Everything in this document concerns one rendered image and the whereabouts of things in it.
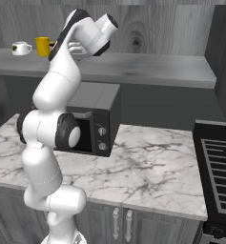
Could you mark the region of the yellow mug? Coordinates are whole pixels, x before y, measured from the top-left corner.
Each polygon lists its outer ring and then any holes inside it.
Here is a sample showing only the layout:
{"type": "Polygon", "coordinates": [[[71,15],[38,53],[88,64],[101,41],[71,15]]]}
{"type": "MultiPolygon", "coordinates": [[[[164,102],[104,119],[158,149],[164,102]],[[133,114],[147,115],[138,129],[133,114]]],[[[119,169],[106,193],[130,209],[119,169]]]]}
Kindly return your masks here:
{"type": "Polygon", "coordinates": [[[36,53],[38,56],[48,56],[50,54],[50,47],[54,44],[48,36],[38,36],[34,38],[36,46],[36,53]]]}

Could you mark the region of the dark grey cabinet door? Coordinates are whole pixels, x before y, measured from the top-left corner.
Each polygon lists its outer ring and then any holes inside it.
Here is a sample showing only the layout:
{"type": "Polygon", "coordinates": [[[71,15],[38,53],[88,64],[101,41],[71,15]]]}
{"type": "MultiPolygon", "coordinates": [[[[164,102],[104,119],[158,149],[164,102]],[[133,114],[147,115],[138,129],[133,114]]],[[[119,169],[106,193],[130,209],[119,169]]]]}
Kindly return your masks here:
{"type": "Polygon", "coordinates": [[[216,76],[216,98],[226,122],[226,5],[215,6],[205,58],[216,76]]]}

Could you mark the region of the black hob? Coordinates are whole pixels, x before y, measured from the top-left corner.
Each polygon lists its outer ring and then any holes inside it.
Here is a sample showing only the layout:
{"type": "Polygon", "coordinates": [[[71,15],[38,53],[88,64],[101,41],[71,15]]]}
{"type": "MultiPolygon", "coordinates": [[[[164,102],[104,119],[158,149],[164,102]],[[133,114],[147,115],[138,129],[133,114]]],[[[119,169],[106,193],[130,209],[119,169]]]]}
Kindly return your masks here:
{"type": "Polygon", "coordinates": [[[226,244],[226,123],[196,120],[193,140],[208,215],[199,244],[226,244]]]}

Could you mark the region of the white mug with dark print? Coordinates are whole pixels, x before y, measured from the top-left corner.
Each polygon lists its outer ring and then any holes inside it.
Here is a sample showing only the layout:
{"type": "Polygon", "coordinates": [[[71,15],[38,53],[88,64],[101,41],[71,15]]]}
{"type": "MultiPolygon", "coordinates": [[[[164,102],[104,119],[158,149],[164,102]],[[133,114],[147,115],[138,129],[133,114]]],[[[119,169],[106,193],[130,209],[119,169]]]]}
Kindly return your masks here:
{"type": "Polygon", "coordinates": [[[18,41],[12,44],[12,54],[16,56],[28,55],[32,51],[32,46],[25,41],[18,41]]]}

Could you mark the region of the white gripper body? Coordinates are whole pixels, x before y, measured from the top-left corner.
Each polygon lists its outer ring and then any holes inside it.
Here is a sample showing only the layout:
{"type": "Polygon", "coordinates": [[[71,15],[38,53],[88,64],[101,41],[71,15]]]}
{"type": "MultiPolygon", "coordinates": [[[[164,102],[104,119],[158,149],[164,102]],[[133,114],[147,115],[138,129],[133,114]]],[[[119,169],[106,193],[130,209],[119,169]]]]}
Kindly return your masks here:
{"type": "Polygon", "coordinates": [[[82,60],[88,56],[87,51],[80,45],[79,42],[70,42],[68,49],[74,60],[82,60]]]}

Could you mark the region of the black microwave oven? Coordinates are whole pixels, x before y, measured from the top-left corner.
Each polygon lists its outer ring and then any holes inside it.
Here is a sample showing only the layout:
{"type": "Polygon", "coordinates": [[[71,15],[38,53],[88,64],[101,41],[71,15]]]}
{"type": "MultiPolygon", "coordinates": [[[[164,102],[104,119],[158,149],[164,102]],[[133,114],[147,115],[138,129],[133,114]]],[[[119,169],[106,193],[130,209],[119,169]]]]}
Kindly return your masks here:
{"type": "Polygon", "coordinates": [[[56,150],[109,157],[120,125],[120,86],[82,82],[59,117],[56,150]],[[71,148],[72,123],[80,128],[77,144],[71,148]]]}

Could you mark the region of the grey cabinet shelf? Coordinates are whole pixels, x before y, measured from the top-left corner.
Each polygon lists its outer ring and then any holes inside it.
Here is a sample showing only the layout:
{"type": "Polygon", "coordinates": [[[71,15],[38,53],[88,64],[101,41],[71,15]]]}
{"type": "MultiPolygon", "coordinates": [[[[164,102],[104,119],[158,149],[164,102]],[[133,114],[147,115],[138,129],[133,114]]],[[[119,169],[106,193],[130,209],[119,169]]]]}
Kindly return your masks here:
{"type": "MultiPolygon", "coordinates": [[[[159,85],[212,89],[216,76],[203,56],[175,56],[105,52],[77,63],[88,82],[159,85]]],[[[0,49],[0,74],[42,77],[49,69],[46,57],[35,52],[14,56],[0,49]]]]}

